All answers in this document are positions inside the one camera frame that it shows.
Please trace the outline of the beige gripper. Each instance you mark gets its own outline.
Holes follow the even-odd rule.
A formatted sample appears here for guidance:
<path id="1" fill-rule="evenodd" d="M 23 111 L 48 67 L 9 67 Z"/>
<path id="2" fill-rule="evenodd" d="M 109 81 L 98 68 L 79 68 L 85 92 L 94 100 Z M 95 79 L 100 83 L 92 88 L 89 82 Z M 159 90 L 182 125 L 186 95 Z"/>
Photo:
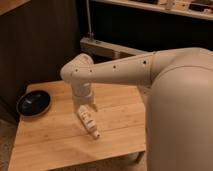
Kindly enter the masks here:
<path id="1" fill-rule="evenodd" d="M 90 105 L 90 107 L 95 111 L 97 112 L 98 109 L 97 109 L 97 106 L 96 104 L 94 104 L 94 94 L 93 93 L 90 93 L 86 96 L 76 96 L 76 95 L 73 95 L 72 96 L 72 99 L 73 99 L 73 103 L 74 103 L 74 113 L 77 113 L 80 106 L 81 105 Z"/>

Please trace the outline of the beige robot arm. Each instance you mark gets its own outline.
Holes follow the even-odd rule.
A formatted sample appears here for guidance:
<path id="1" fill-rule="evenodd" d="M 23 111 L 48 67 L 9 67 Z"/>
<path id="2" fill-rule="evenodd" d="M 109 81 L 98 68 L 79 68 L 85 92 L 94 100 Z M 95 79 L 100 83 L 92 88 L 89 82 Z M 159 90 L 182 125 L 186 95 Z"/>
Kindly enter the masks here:
<path id="1" fill-rule="evenodd" d="M 213 171 L 213 51 L 161 50 L 99 64 L 81 53 L 60 75 L 79 104 L 94 99 L 93 83 L 148 88 L 147 171 Z"/>

